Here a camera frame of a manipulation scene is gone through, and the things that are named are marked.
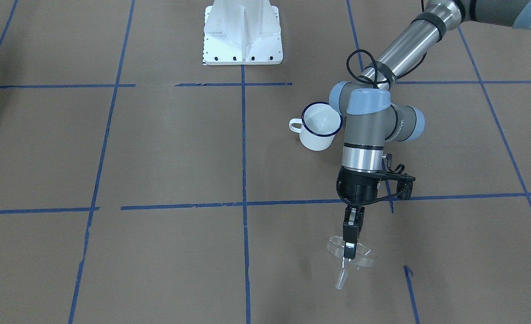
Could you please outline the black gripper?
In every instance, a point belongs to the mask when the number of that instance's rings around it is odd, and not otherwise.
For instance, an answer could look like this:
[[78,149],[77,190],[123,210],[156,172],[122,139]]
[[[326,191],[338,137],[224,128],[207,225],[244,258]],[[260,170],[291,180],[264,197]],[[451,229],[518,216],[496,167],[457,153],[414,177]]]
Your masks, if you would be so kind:
[[336,191],[347,205],[343,220],[344,258],[354,260],[357,243],[363,228],[365,207],[382,201],[378,195],[378,183],[382,172],[355,171],[341,166],[336,179]]

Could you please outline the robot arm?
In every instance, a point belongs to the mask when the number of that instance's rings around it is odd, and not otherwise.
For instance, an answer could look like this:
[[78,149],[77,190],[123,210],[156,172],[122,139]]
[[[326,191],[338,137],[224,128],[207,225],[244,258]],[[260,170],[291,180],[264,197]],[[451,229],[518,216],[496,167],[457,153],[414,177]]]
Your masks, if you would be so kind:
[[382,169],[387,142],[418,138],[425,128],[422,112],[409,105],[392,103],[390,90],[398,80],[417,68],[428,50],[448,31],[466,21],[531,29],[531,0],[429,0],[409,27],[353,82],[336,84],[329,105],[345,119],[343,158],[336,191],[346,204],[342,256],[354,260],[366,205],[380,201],[378,183],[392,180],[396,191],[385,199],[411,197],[415,178],[404,166]]

